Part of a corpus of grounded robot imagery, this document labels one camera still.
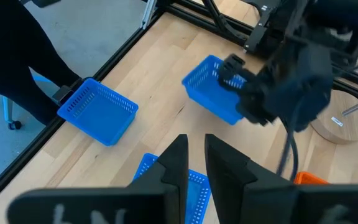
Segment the wooden table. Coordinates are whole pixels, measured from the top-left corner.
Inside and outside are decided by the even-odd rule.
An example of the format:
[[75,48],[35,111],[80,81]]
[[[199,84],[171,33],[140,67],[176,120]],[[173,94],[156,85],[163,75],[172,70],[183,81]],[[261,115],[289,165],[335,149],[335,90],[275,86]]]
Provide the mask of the wooden table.
[[[243,19],[248,12],[254,14],[251,8],[244,12],[243,6],[236,7],[239,2],[225,0],[219,5],[229,15],[242,11]],[[190,169],[200,173],[206,173],[206,133],[215,134],[252,160],[275,170],[286,135],[280,122],[262,127],[243,119],[230,126],[191,101],[181,85],[182,78],[209,54],[224,58],[231,53],[244,58],[253,72],[262,66],[262,61],[245,56],[238,45],[165,13],[103,80],[103,84],[139,105],[136,119],[119,143],[105,147],[65,123],[0,193],[0,224],[6,223],[5,212],[12,199],[27,190],[126,186],[146,152],[161,154],[181,133],[188,135]],[[296,141],[300,170],[330,182],[358,182],[358,143],[337,146],[311,127],[296,134]],[[286,177],[291,166],[289,158]],[[204,222],[218,223],[212,199]]]

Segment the black cable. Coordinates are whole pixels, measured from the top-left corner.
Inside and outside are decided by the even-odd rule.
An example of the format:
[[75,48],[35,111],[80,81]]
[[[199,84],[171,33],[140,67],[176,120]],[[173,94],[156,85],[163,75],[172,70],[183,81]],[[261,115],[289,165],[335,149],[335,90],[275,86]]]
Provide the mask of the black cable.
[[298,166],[299,166],[298,148],[297,148],[296,142],[293,138],[293,133],[295,130],[296,122],[298,120],[299,110],[300,110],[302,101],[303,101],[303,99],[301,99],[296,104],[290,124],[288,125],[288,127],[287,127],[287,122],[283,121],[284,127],[287,130],[287,138],[285,140],[283,154],[281,156],[280,163],[278,164],[277,171],[276,171],[276,174],[278,174],[278,175],[283,174],[285,164],[287,163],[288,153],[290,152],[290,145],[292,145],[294,161],[293,161],[293,170],[292,170],[291,179],[290,179],[291,181],[293,181],[295,179],[296,173],[298,172]]
[[258,11],[259,18],[262,17],[262,14],[263,14],[264,12],[263,12],[263,10],[261,10],[261,9],[259,8],[259,6],[258,6],[256,3],[254,3],[254,2],[247,2],[247,4],[250,4],[251,6],[254,6],[254,7],[256,8],[256,10]]
[[[289,132],[288,126],[286,124],[284,124],[284,127],[288,133]],[[292,148],[292,154],[293,154],[292,155],[293,156],[293,168],[292,168],[290,180],[294,181],[296,174],[298,173],[298,169],[299,169],[299,154],[298,154],[298,147],[296,146],[295,138],[292,138],[291,148]]]

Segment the black metal frame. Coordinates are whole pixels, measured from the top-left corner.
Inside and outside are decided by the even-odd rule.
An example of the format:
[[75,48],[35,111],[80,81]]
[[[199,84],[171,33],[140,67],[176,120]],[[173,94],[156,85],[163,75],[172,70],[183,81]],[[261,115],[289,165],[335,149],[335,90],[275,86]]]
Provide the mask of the black metal frame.
[[[218,36],[221,36],[235,44],[245,47],[246,41],[254,30],[253,27],[244,24],[227,15],[221,14],[213,0],[203,0],[204,2],[211,2],[209,9],[205,6],[193,2],[191,0],[159,0],[158,9],[154,12],[150,25],[146,29],[137,29],[134,34],[121,46],[121,48],[103,65],[103,67],[93,76],[95,80],[102,80],[108,73],[118,64],[118,62],[125,56],[126,53],[137,43],[137,41],[148,31],[148,29],[162,16],[163,13],[169,12],[183,20],[186,20],[198,27],[204,28]],[[214,21],[221,22],[220,26],[216,23],[203,19],[195,14],[183,10],[174,5],[178,4],[193,12],[201,14],[202,16],[211,18]],[[279,40],[280,34],[271,33],[269,38],[272,40]],[[358,74],[345,73],[344,78],[350,82],[358,84]],[[340,80],[334,82],[334,89],[346,91],[358,98],[358,89],[344,83]],[[9,165],[5,171],[0,175],[0,193],[10,183],[10,181],[25,167],[25,165],[41,150],[42,146],[49,140],[50,137],[59,129],[64,123],[64,120],[56,117],[44,130],[23,150],[23,152]]]

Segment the blue plastic basket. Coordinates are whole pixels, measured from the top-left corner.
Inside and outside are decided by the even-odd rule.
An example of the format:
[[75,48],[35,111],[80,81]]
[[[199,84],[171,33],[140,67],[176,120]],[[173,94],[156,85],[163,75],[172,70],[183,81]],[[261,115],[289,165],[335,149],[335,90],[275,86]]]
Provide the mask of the blue plastic basket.
[[[239,97],[218,83],[218,68],[222,62],[214,55],[208,56],[183,79],[182,84],[192,100],[234,125],[243,116],[236,111]],[[241,88],[244,82],[242,77],[236,75],[227,84]]]
[[106,146],[118,142],[138,106],[89,78],[58,110],[59,116]]
[[[137,168],[134,180],[140,177],[157,160],[158,156],[146,153]],[[186,224],[201,224],[211,196],[208,178],[193,170],[189,170],[186,201]]]

